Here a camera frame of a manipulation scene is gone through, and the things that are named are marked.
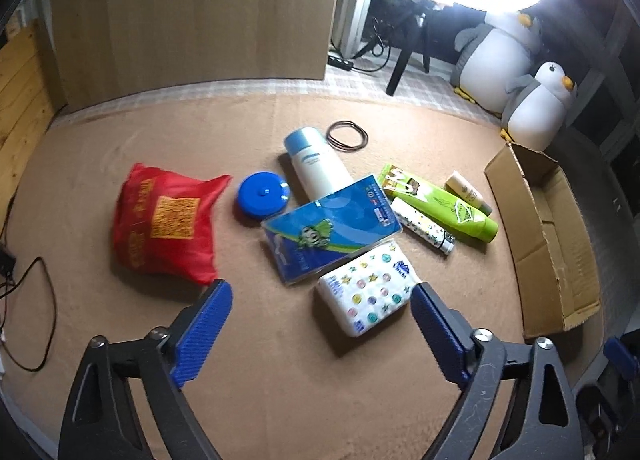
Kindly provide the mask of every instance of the penguin plush toy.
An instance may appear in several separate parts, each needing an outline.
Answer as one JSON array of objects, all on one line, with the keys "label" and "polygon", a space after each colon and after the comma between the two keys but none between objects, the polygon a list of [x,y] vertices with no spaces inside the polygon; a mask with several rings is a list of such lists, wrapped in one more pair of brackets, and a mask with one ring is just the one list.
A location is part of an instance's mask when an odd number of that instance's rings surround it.
[{"label": "penguin plush toy", "polygon": [[455,92],[485,110],[502,114],[507,82],[530,71],[540,50],[540,22],[522,13],[487,13],[484,23],[460,31],[458,64],[450,78]]},{"label": "penguin plush toy", "polygon": [[500,135],[532,150],[544,151],[558,133],[578,89],[558,63],[544,63],[535,78],[527,74],[508,82],[510,94]]}]

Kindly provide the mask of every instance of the open cardboard box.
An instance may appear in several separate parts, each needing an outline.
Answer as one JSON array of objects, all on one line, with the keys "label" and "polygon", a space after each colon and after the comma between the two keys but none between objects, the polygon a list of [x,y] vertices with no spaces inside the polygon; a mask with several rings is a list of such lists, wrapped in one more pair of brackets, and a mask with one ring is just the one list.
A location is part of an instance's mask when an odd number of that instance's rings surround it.
[{"label": "open cardboard box", "polygon": [[600,309],[591,243],[564,172],[507,144],[486,165],[518,277],[524,337],[569,330]]}]

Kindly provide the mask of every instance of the white tissue package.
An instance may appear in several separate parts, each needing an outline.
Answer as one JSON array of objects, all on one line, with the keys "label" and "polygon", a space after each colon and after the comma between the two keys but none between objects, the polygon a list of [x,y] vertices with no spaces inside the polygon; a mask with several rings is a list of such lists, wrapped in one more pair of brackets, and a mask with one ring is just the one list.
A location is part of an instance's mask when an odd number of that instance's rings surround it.
[{"label": "white tissue package", "polygon": [[318,292],[340,327],[357,337],[409,301],[420,278],[395,240],[325,274]]}]

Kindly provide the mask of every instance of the green tube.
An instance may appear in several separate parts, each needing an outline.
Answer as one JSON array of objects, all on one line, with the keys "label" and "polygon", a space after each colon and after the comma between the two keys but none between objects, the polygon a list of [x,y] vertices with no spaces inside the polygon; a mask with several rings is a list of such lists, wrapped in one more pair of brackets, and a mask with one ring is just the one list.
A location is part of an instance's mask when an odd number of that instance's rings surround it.
[{"label": "green tube", "polygon": [[483,242],[490,242],[498,233],[498,224],[479,209],[393,164],[382,169],[378,183],[390,198],[401,198],[449,228],[480,238]]}]

